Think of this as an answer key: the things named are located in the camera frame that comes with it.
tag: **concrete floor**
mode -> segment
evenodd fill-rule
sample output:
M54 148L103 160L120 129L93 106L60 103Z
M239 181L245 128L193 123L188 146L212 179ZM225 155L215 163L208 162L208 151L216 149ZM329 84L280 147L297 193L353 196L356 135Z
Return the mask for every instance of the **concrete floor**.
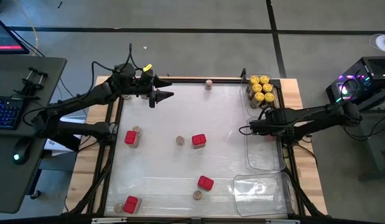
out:
M28 0L20 1L35 26L146 27L196 29L270 29L265 0ZM282 30L385 30L385 0L272 0L276 24ZM0 18L8 26L28 26L23 14L5 1ZM31 32L20 32L34 43ZM279 77L271 34L80 33L39 32L39 49L47 56L65 57L63 80L73 93L88 89L90 63L107 66L124 61L128 43L143 66L159 75L237 77L270 73ZM368 45L367 35L279 35L287 78L297 78L305 107L328 103L325 87L362 56L384 55ZM96 74L105 74L97 68ZM71 82L77 77L78 82ZM64 98L69 97L62 88ZM55 93L53 101L58 100ZM385 179L358 182L371 166L366 149L339 127L313 136L313 148L328 212L336 218L385 222ZM20 212L2 218L59 214L70 175L48 171L57 178L62 198L30 202ZM42 178L40 190L50 189ZM50 207L43 214L40 207Z

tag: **red cube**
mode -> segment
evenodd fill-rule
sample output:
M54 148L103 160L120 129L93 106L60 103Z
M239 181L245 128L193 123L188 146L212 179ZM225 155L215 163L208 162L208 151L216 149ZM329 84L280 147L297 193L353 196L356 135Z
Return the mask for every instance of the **red cube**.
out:
M130 214L137 213L140 208L141 201L142 200L140 198L129 196L126 203L124 203L123 211Z
M207 178L205 176L200 176L198 181L198 187L207 191L211 190L211 188L213 187L213 184L215 184L215 182L212 179Z
M192 136L192 147L194 149L205 147L205 144L206 144L206 137L204 134L198 134L196 136Z
M139 137L136 131L127 131L124 143L129 147L138 147Z

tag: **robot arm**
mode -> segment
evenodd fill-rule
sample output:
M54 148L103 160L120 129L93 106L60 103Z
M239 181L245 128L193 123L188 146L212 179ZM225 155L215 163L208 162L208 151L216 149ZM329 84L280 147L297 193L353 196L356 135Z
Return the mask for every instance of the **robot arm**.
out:
M294 126L297 122L306 124ZM361 121L357 105L349 101L301 110L278 108L266 112L265 119L250 122L252 134L280 136L286 144L301 140L305 135L336 125L356 125Z
M73 151L77 151L80 145L80 139L74 134L93 136L100 145L108 145L114 139L107 123L78 124L60 121L60 118L89 106L114 102L121 95L147 95L151 108L155 107L155 103L173 95L171 92L154 89L170 86L171 83L161 80L151 69L142 72L140 78L136 78L135 74L136 71L130 63L126 66L118 65L104 83L88 93L49 105L32 119L36 136L49 138Z

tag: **computer mouse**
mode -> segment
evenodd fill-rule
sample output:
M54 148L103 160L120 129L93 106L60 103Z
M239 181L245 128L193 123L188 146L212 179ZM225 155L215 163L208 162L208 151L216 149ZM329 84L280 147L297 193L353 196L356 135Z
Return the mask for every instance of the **computer mouse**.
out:
M29 137L24 137L18 140L14 146L14 157L12 158L15 164L21 165L28 160L32 141L33 139Z

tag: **computer case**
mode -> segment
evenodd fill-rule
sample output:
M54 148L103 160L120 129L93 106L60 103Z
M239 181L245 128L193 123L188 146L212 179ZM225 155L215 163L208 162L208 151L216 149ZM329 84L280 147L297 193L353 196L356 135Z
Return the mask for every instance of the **computer case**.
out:
M360 104L384 88L385 56L362 57L329 85L326 93L331 103L349 100Z

